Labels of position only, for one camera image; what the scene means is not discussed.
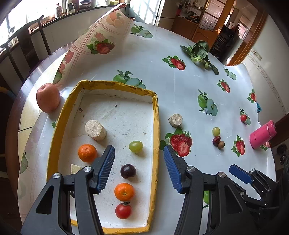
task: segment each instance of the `white wall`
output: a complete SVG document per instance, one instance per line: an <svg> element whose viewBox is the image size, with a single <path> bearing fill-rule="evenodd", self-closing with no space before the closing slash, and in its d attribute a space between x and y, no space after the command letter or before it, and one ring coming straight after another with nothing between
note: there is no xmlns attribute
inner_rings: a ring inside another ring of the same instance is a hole
<svg viewBox="0 0 289 235"><path fill-rule="evenodd" d="M43 29L50 51L54 52L67 43L76 40L88 27L115 6L98 8L61 19ZM40 32L31 36L37 56L40 60L48 56ZM25 78L30 71L20 46L12 51L12 56ZM0 73L12 91L17 94L21 88L21 81L17 76L8 56L0 63Z"/></svg>
<svg viewBox="0 0 289 235"><path fill-rule="evenodd" d="M251 54L244 62L262 108L259 120L262 124L276 122L289 112L289 47L270 16L253 49L260 54L261 61Z"/></svg>

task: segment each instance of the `blue gripper pad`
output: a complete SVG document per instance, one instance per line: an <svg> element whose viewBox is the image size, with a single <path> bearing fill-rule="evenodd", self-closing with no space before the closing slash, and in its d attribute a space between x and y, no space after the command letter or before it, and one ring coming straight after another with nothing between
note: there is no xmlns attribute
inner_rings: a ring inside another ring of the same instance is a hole
<svg viewBox="0 0 289 235"><path fill-rule="evenodd" d="M235 164L230 166L229 172L244 183L253 183L251 175Z"/></svg>
<svg viewBox="0 0 289 235"><path fill-rule="evenodd" d="M178 191L178 193L180 193L182 190L181 174L167 146L164 147L164 161L166 163L168 173L170 174L173 187Z"/></svg>
<svg viewBox="0 0 289 235"><path fill-rule="evenodd" d="M114 162L114 158L115 158L115 150L114 150L114 147L111 146L111 148L107 154L107 157L104 160L102 168L100 169L99 174L98 174L98 181L97 181L96 189L99 192L101 190L103 190L106 186L106 182L108 180L108 176L110 174L110 170L111 170L112 164Z"/></svg>

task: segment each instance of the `yellow tape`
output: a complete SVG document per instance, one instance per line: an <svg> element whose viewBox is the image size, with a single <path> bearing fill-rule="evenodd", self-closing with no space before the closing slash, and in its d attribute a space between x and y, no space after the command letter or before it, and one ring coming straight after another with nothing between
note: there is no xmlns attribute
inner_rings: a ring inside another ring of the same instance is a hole
<svg viewBox="0 0 289 235"><path fill-rule="evenodd" d="M158 182L158 163L159 163L159 148L160 148L160 120L159 120L159 106L157 94L153 91L132 87L123 83L113 81L80 81L75 88L69 94L59 119L56 123L55 131L52 137L48 164L47 164L47 181L50 177L58 171L58 159L62 144L62 138L68 122L70 113L73 105L77 99L78 93L82 89L87 90L104 90L113 89L119 91L127 91L140 96L151 96L153 100L153 166L152 166L152 177L151 177L151 196L149 204L149 216L147 219L147 225L145 227L138 228L104 228L105 234L125 234L125 233L141 233L148 232L153 219L153 212L155 209L155 197L157 191ZM77 226L77 221L71 220L71 224Z"/></svg>

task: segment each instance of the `metal screw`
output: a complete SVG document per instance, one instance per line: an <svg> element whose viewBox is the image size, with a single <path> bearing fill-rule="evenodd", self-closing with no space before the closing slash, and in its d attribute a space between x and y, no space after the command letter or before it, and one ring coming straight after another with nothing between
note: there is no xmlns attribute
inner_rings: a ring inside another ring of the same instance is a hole
<svg viewBox="0 0 289 235"><path fill-rule="evenodd" d="M188 167L187 167L187 170L190 171L190 172L193 172L193 171L195 171L195 167L193 167L193 166L188 166Z"/></svg>
<svg viewBox="0 0 289 235"><path fill-rule="evenodd" d="M84 172L90 172L91 171L91 167L90 166L86 166L83 168Z"/></svg>
<svg viewBox="0 0 289 235"><path fill-rule="evenodd" d="M60 177L60 173L58 173L58 172L53 175L53 178L55 178L55 179L57 179L59 177Z"/></svg>
<svg viewBox="0 0 289 235"><path fill-rule="evenodd" d="M225 178L226 177L226 174L224 172L219 172L218 175L221 177L221 178Z"/></svg>

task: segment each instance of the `cardboard tray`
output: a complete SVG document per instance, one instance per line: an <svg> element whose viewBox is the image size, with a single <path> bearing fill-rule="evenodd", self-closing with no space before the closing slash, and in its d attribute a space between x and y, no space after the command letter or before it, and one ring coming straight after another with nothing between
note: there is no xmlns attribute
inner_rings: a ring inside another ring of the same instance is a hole
<svg viewBox="0 0 289 235"><path fill-rule="evenodd" d="M86 135L84 126L95 119L107 130L102 141ZM103 231L106 234L124 234L149 231L153 217L159 154L159 113L156 93L111 81L80 81L69 94L51 142L47 180L55 173L70 174L70 165L89 165L82 162L77 150L82 144L92 144L101 156L107 145L115 147L115 161L106 187L95 195L95 203ZM132 153L128 145L139 140L144 144L141 153ZM133 178L120 175L122 165L132 164L137 170ZM114 195L117 184L127 182L134 186L131 199L133 212L126 220L115 215L120 201ZM71 223L77 225L75 201L70 197Z"/></svg>

